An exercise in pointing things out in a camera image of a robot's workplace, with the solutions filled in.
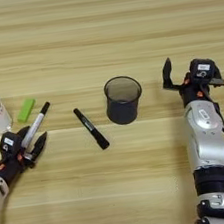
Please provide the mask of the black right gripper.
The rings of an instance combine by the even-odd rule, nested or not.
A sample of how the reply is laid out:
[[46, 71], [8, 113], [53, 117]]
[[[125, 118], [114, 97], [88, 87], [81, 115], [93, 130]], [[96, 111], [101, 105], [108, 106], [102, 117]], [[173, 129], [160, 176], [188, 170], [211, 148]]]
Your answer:
[[[210, 81], [200, 80], [198, 83], [193, 82], [190, 78], [185, 78], [183, 84], [176, 85], [172, 82], [171, 79], [171, 68], [172, 62], [170, 58], [165, 60], [163, 66], [162, 76], [163, 76], [163, 88], [166, 90], [175, 90], [179, 91], [180, 97], [182, 97], [182, 102], [184, 107], [187, 107], [190, 102], [196, 101], [210, 101]], [[222, 78], [221, 72], [217, 67], [214, 67], [212, 70], [213, 73], [213, 85], [222, 87], [224, 86], [224, 79]]]

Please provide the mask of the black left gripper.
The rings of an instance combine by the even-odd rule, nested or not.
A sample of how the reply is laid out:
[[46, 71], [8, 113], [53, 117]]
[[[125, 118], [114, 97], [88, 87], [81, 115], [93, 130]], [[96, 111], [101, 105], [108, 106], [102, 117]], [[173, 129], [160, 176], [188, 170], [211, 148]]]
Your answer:
[[[21, 140], [24, 140], [29, 129], [29, 126], [25, 126], [17, 132]], [[43, 151], [47, 135], [47, 132], [41, 134], [35, 142], [31, 154], [18, 152], [17, 155], [6, 156], [1, 159], [0, 178], [4, 180], [8, 186], [16, 180], [20, 173], [23, 173], [27, 168], [33, 168], [35, 165], [34, 160], [36, 160]]]

